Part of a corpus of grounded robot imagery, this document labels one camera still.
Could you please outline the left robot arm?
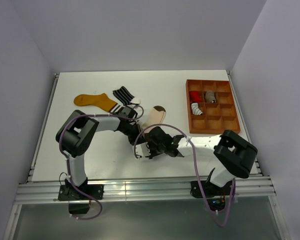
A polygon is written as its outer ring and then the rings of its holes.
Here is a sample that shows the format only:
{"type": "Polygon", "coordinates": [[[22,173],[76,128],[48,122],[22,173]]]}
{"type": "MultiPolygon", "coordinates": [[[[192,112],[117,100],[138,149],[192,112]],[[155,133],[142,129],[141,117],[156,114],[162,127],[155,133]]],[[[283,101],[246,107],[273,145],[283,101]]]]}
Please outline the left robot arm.
{"type": "Polygon", "coordinates": [[[140,133],[137,120],[141,118],[135,109],[125,106],[116,113],[85,114],[75,110],[57,132],[55,140],[61,154],[66,157],[67,177],[60,186],[58,200],[102,199],[103,187],[89,185],[85,172],[85,152],[95,133],[119,131],[133,144],[140,133]]]}

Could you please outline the cream brown sock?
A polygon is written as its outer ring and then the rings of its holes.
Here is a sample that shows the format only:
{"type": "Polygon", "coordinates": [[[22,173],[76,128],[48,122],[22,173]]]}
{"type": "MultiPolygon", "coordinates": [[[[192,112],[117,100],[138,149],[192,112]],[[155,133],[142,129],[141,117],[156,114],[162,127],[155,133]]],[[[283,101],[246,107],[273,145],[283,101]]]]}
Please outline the cream brown sock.
{"type": "Polygon", "coordinates": [[[152,107],[147,113],[145,114],[144,118],[142,119],[141,129],[145,129],[150,125],[154,124],[162,124],[166,117],[166,110],[163,106],[156,105],[152,107]]]}

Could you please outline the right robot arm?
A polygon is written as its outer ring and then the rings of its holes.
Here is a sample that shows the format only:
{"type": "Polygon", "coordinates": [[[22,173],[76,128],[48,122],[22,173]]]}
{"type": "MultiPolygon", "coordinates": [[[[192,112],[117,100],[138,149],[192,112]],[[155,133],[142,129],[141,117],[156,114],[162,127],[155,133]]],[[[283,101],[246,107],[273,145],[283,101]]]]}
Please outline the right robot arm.
{"type": "Polygon", "coordinates": [[[219,194],[234,178],[247,179],[258,150],[232,130],[208,137],[190,137],[184,134],[170,136],[155,126],[147,134],[150,156],[165,154],[172,158],[204,156],[215,158],[220,166],[213,168],[204,187],[212,195],[219,194]]]}

